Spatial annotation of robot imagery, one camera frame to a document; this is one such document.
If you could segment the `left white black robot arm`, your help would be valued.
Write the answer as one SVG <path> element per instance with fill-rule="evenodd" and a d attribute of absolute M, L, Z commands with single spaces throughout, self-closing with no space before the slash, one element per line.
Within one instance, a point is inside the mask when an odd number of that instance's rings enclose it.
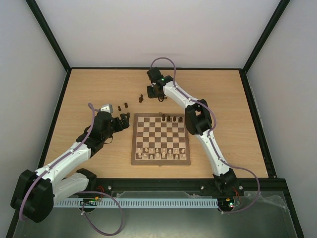
<path fill-rule="evenodd" d="M 112 117 L 108 111 L 93 114 L 93 123 L 84 129 L 75 143 L 62 155 L 35 171 L 25 170 L 18 178 L 10 205 L 20 216 L 39 223 L 53 207 L 71 195 L 93 189 L 96 175 L 87 169 L 69 173 L 89 160 L 116 132 L 129 127 L 130 114 Z"/>

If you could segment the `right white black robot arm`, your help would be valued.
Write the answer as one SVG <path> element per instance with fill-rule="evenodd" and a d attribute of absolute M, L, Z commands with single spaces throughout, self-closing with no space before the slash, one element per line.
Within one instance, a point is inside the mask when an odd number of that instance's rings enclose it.
<path fill-rule="evenodd" d="M 151 85 L 147 87 L 149 98 L 168 97 L 185 113 L 185 127 L 196 136 L 210 161 L 217 191 L 227 194 L 237 180 L 234 170 L 227 164 L 213 134 L 212 113 L 204 99 L 197 99 L 183 90 L 171 76 L 163 76 L 157 67 L 147 71 Z"/>

